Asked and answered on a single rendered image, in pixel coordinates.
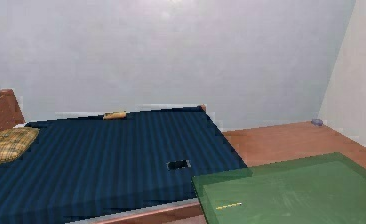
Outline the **black phone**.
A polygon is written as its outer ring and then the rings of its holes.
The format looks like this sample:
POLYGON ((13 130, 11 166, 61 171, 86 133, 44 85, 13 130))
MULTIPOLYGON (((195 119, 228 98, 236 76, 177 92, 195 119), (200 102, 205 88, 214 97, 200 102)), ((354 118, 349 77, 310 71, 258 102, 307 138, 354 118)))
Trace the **black phone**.
POLYGON ((168 170, 178 170, 183 168, 190 168, 191 164, 189 160, 170 161, 167 163, 168 170))

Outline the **small tan cylinder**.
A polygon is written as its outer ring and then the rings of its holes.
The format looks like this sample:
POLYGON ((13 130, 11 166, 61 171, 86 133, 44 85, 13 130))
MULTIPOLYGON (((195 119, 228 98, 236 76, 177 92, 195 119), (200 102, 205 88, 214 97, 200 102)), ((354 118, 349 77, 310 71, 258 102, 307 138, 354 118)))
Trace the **small tan cylinder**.
POLYGON ((103 120, 123 119, 126 118, 126 114, 126 112, 105 113, 103 116, 103 120))

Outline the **blue striped bed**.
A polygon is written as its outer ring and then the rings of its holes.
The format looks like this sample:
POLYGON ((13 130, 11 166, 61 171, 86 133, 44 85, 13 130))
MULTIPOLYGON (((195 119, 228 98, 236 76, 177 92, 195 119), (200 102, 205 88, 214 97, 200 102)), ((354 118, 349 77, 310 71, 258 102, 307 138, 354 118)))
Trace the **blue striped bed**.
POLYGON ((36 121, 0 164, 0 224, 165 224, 197 219, 192 179, 245 163, 204 106, 36 121), (168 170, 170 161, 191 167, 168 170))

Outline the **yellow pencil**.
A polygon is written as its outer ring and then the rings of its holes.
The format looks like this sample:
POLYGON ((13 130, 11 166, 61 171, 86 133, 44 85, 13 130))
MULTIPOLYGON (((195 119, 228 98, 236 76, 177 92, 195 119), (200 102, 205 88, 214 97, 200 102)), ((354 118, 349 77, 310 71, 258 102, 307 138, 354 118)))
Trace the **yellow pencil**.
POLYGON ((218 206, 215 209, 216 210, 222 210, 222 209, 231 208, 231 207, 240 206, 240 205, 242 205, 242 203, 241 202, 237 202, 237 203, 232 203, 232 204, 218 206))

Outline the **green desk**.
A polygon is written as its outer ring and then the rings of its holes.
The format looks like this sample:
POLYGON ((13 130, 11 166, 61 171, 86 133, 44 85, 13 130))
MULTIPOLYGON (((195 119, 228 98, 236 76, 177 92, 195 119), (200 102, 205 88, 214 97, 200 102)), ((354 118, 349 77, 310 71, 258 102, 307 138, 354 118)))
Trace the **green desk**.
POLYGON ((338 152, 195 176, 193 184, 207 224, 366 224, 366 169, 338 152))

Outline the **yellow checked pillow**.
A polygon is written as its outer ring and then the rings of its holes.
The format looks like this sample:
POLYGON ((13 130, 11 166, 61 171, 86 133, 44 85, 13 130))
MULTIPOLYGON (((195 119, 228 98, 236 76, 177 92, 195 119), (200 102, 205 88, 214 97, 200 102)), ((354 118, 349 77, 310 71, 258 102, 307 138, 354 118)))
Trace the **yellow checked pillow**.
POLYGON ((0 164, 18 159, 39 135, 38 128, 19 127, 0 131, 0 164))

